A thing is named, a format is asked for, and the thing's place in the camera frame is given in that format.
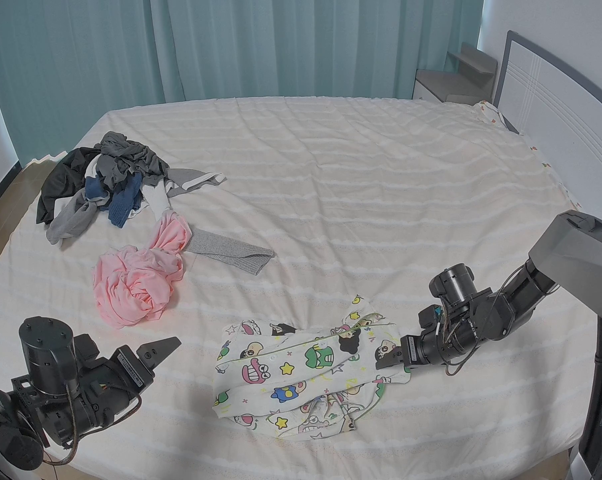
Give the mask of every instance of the pink cloth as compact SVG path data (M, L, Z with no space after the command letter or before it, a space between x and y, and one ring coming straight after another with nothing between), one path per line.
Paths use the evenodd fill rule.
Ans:
M172 295L172 283L183 278L179 254L192 237L190 226L166 210L145 249L134 245L99 256L92 287L105 322L116 329L139 320L158 320Z

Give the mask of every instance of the black garment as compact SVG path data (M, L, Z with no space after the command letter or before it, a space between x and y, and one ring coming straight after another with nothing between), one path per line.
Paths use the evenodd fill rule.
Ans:
M55 201L59 197L72 197L84 187L85 170L100 152L100 144L94 148L73 149L52 169L41 187L37 224L50 224L55 217Z
M127 178L130 171L141 173L143 184L153 187L168 172L169 165L152 149L127 140L123 133L107 132L100 146L101 156L97 160L97 170L103 176L105 186L112 191L117 183Z

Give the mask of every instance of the tiled floor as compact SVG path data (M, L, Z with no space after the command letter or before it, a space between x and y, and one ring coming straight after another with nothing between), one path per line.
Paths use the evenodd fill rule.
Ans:
M21 171L0 199L0 256L8 238L41 190L43 181L54 167L54 162L31 164ZM567 470L567 452L559 453L513 480L561 480ZM44 480L55 480L51 466L43 464L37 470ZM96 480L70 466L57 467L58 480Z

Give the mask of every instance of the dark gray garment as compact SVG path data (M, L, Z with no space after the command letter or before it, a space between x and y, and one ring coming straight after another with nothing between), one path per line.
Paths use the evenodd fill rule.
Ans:
M205 176L206 174L210 174L210 177L214 176L213 173L197 171L196 169L168 169L168 180L174 181L178 185L177 188L171 188L170 190L168 190L168 197L179 196L187 192L192 192L197 188L201 188L203 185L221 185L221 181L208 179L205 181L201 181L201 183L197 183L192 187L188 187L187 189L181 187L184 183L187 183L188 181L194 180L196 178L200 178L201 176Z
M85 188L74 194L59 215L57 215L46 230L46 238L55 245L63 238L73 238L81 235L97 214L98 205L85 199Z
M239 267L250 274L257 275L274 256L274 251L270 249L203 231L194 226L190 226L190 228L192 229L192 239L186 247L186 251L223 261L223 263Z
M111 190L126 179L128 172L140 172L143 183L155 187L166 176L168 167L148 146L127 140L122 133L110 131L101 140L97 171Z

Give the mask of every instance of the nightstand drawer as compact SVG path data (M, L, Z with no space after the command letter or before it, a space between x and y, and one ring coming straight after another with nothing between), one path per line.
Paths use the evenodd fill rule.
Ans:
M430 91L425 89L417 80L414 81L414 92L412 93L413 100L432 101L433 103L441 103L441 100L434 96Z

